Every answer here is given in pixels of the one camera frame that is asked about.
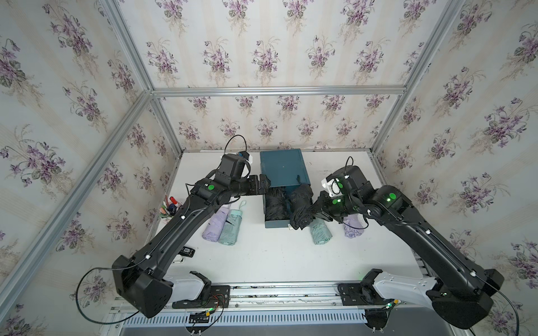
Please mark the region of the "teal drawer cabinet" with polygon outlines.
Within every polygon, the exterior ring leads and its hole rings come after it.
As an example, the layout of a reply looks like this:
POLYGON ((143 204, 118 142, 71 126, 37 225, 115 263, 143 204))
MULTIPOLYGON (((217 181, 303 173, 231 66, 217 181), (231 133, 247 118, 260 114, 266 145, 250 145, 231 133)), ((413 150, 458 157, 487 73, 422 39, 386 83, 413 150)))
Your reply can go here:
POLYGON ((272 188, 310 184, 308 171, 300 149, 260 152, 261 173, 272 188))

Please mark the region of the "teal top drawer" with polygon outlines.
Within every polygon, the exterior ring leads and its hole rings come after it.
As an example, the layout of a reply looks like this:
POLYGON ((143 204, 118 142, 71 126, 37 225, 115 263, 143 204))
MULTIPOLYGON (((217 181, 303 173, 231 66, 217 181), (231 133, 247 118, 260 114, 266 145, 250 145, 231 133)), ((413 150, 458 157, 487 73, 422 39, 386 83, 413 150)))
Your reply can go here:
MULTIPOLYGON (((266 204, 265 204, 265 199, 266 199, 266 195, 264 196, 264 199, 263 199, 263 204, 264 204, 264 216, 265 216, 265 212, 266 212, 266 204)), ((289 220, 280 220, 280 221, 266 221, 266 217, 265 217, 265 227, 266 228, 287 228, 290 224, 290 216, 291 216, 291 209, 290 209, 290 203, 289 203, 289 196, 288 196, 288 193, 287 193, 287 206, 288 206, 288 210, 289 210, 289 220)))

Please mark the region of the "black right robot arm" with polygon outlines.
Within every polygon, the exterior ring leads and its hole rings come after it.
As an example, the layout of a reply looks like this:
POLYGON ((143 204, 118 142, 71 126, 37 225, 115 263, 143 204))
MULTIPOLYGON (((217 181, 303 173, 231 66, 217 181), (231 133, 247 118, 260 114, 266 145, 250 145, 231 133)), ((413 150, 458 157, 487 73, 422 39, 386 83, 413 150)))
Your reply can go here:
POLYGON ((345 165, 322 180, 323 190, 311 209, 325 221, 343 223, 361 215, 398 236, 432 271, 431 277, 403 277, 371 269, 355 284, 340 284, 346 306, 365 307, 367 326, 382 330, 398 302, 433 310, 460 330, 470 330, 493 311, 494 295, 501 295, 504 277, 484 269, 457 250, 394 186, 374 188, 360 168, 345 165))

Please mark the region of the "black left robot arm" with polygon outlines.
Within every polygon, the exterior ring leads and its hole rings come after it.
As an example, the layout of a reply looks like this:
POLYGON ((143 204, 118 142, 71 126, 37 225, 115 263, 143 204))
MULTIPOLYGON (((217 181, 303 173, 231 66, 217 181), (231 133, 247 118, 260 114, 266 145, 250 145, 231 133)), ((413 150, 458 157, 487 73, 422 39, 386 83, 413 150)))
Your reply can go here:
POLYGON ((247 150, 224 153, 216 169, 188 185, 185 204, 171 221, 132 256, 119 256, 109 267, 117 294, 147 318, 161 312, 173 289, 164 276, 198 228, 222 206, 242 196, 266 194, 269 179, 264 174, 253 175, 251 170, 247 150))

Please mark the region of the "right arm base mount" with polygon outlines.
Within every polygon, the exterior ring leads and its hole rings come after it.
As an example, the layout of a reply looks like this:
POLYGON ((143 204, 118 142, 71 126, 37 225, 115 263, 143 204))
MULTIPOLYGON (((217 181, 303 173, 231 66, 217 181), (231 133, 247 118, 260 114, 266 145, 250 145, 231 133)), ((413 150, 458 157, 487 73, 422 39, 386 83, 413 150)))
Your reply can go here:
POLYGON ((383 298, 374 288, 375 279, 381 273, 381 269, 374 268, 359 283, 338 284, 337 290, 343 306, 393 307, 394 300, 383 298))

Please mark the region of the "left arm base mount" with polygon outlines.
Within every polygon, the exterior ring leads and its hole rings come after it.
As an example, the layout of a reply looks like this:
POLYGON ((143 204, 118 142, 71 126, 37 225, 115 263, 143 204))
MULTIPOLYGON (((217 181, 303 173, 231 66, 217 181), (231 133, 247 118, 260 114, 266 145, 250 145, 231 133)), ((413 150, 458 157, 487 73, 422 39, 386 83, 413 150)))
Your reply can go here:
POLYGON ((172 303, 173 309, 202 309, 228 308, 231 297, 231 287, 211 286, 204 289, 195 300, 182 300, 172 303))

